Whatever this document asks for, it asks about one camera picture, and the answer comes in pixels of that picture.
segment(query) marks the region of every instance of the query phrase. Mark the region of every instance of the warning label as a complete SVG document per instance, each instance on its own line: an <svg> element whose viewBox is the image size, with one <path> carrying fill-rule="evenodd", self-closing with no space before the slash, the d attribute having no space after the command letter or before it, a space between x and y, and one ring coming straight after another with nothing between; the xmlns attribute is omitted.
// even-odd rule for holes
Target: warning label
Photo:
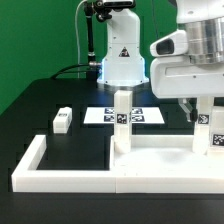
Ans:
<svg viewBox="0 0 224 224"><path fill-rule="evenodd" d="M128 50L126 49L126 47L123 48L123 50L121 51L119 57L130 57Z"/></svg>

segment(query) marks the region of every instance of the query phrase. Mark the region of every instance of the white paper sheet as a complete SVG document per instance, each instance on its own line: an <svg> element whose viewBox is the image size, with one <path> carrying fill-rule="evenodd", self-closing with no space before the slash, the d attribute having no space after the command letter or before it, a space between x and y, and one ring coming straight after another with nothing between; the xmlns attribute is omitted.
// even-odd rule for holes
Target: white paper sheet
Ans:
<svg viewBox="0 0 224 224"><path fill-rule="evenodd" d="M84 124L113 124L114 109L112 107L88 107ZM134 107L132 123L164 124L158 107Z"/></svg>

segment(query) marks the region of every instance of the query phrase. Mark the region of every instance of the green background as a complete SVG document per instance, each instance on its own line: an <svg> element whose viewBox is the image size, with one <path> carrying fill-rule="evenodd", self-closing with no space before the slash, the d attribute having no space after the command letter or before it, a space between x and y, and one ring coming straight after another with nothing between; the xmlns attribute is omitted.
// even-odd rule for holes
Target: green background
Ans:
<svg viewBox="0 0 224 224"><path fill-rule="evenodd" d="M48 78L77 63L75 11L80 0L0 0L0 114L34 80ZM159 37L176 29L176 9L167 0L154 0ZM152 61L149 46L156 38L152 1L136 0L141 19L141 54L146 71ZM81 62L87 62L85 16L80 11ZM97 60L106 54L106 23L94 18Z"/></svg>

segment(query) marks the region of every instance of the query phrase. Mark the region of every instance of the white plastic frame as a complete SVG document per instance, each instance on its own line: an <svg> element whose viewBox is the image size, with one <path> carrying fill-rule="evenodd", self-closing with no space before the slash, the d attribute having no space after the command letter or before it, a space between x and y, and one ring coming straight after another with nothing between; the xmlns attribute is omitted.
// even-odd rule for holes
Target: white plastic frame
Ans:
<svg viewBox="0 0 224 224"><path fill-rule="evenodd" d="M109 171L37 171L46 150L38 135L12 175L13 191L224 193L224 166L193 153L192 144L193 136L136 135L131 153L114 154L112 136Z"/></svg>

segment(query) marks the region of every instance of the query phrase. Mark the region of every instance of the black table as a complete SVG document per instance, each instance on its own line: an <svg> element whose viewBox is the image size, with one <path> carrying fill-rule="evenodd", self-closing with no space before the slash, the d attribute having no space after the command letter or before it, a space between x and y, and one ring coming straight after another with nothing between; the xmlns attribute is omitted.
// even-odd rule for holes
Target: black table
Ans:
<svg viewBox="0 0 224 224"><path fill-rule="evenodd" d="M52 121L64 106L73 109L71 128L54 135ZM91 106L113 106L113 92L85 79L43 79L0 116L0 223L224 223L224 195L13 193L11 174L36 134L46 134L48 144L38 169L108 169L113 125L83 124ZM158 106L166 122L133 125L134 134L193 133L177 100L146 89L134 93L133 106Z"/></svg>

